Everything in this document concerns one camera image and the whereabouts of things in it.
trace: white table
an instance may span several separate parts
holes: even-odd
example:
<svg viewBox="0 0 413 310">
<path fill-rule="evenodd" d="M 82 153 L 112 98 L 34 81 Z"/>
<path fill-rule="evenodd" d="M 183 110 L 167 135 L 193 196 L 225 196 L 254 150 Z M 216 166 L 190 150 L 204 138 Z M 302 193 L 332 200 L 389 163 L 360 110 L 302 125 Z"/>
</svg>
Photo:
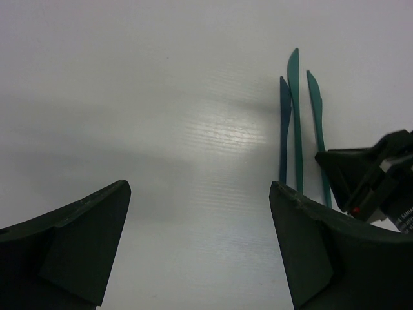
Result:
<svg viewBox="0 0 413 310">
<path fill-rule="evenodd" d="M 322 192 L 306 69 L 328 148 L 412 129 L 408 0 L 15 0 L 0 12 L 0 227 L 128 180 L 102 309 L 292 308 L 268 192 L 295 47 L 307 196 Z"/>
</svg>

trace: black mechanical part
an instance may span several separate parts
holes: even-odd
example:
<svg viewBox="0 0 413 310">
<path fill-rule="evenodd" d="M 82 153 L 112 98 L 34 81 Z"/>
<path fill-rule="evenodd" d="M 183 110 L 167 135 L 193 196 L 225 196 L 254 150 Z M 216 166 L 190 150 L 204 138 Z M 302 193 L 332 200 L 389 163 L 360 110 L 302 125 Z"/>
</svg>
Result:
<svg viewBox="0 0 413 310">
<path fill-rule="evenodd" d="M 403 233 L 413 231 L 413 134 L 384 136 L 369 149 L 319 152 L 338 207 L 371 223 L 386 217 Z"/>
<path fill-rule="evenodd" d="M 363 223 L 278 182 L 270 206 L 295 309 L 413 309 L 413 235 Z"/>
<path fill-rule="evenodd" d="M 102 304 L 130 200 L 126 181 L 0 230 L 0 309 Z"/>
</svg>

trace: teal knife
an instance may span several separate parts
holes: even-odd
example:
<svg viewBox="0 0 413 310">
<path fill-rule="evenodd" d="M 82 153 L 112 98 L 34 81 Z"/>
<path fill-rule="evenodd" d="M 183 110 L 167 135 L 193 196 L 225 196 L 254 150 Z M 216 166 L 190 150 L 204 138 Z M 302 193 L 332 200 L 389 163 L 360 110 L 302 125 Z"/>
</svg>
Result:
<svg viewBox="0 0 413 310">
<path fill-rule="evenodd" d="M 303 146 L 301 139 L 301 122 L 299 117 L 299 52 L 296 48 L 288 60 L 287 78 L 290 85 L 292 110 L 294 111 L 294 146 L 296 153 L 297 191 L 303 192 Z"/>
<path fill-rule="evenodd" d="M 310 90 L 312 113 L 314 117 L 314 126 L 316 128 L 317 147 L 319 152 L 325 152 L 323 136 L 323 100 L 321 99 L 320 88 L 315 77 L 307 70 L 308 89 Z M 321 171 L 323 180 L 324 199 L 327 207 L 331 208 L 331 191 L 327 175 Z"/>
</svg>

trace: white surface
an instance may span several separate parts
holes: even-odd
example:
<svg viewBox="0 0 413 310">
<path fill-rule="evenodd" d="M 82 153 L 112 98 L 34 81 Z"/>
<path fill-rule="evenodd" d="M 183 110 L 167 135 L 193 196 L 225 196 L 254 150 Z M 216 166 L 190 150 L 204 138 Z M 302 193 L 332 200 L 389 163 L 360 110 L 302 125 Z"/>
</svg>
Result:
<svg viewBox="0 0 413 310">
<path fill-rule="evenodd" d="M 102 309 L 291 309 L 268 206 L 279 76 L 299 47 L 305 194 L 319 200 L 305 70 L 321 86 L 327 147 L 411 130 L 412 10 L 2 1 L 0 227 L 126 179 L 133 197 Z"/>
</svg>

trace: black object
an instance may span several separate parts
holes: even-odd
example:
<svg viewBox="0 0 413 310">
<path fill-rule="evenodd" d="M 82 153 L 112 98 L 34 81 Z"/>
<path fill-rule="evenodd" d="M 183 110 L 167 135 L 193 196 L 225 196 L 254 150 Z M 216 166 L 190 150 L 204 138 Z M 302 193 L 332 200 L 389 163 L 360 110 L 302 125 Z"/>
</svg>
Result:
<svg viewBox="0 0 413 310">
<path fill-rule="evenodd" d="M 0 309 L 91 310 L 101 305 L 128 212 L 113 183 L 75 203 L 0 230 Z"/>
<path fill-rule="evenodd" d="M 413 309 L 413 235 L 363 223 L 278 182 L 270 205 L 295 309 Z"/>
<path fill-rule="evenodd" d="M 369 149 L 319 152 L 338 207 L 371 223 L 389 217 L 403 233 L 413 231 L 413 134 L 384 136 Z"/>
</svg>

